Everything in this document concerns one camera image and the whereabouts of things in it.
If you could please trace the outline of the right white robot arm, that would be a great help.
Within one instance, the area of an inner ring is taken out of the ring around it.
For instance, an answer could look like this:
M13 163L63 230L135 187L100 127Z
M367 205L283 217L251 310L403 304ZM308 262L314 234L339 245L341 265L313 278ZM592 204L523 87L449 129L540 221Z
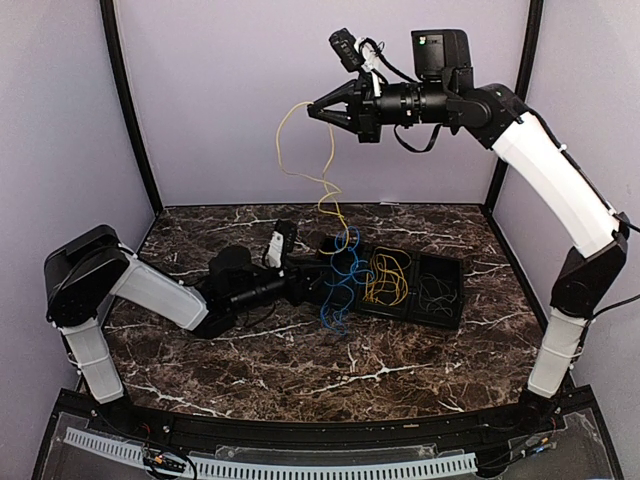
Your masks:
M537 358L510 413L517 432L534 432L556 409L563 379L601 312L597 306L626 263L628 218L597 191L539 114L501 84L434 80L375 91L359 78L313 101L307 112L362 143L378 142L384 125L465 129L513 167L564 226L573 245L552 288Z

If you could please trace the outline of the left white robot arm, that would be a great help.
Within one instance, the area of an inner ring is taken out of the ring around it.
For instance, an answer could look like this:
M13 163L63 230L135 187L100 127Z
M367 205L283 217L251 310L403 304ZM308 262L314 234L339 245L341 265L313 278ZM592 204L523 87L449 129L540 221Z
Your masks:
M140 412L122 399L125 387L104 337L99 309L105 301L131 302L197 338L216 338L253 309L281 299L293 306L309 301L328 265L293 256L296 237L296 225L279 220L260 263L247 247L230 245L192 284L143 261L106 224L49 254L46 319L60 332L91 396L103 405L103 421L120 436L141 427Z

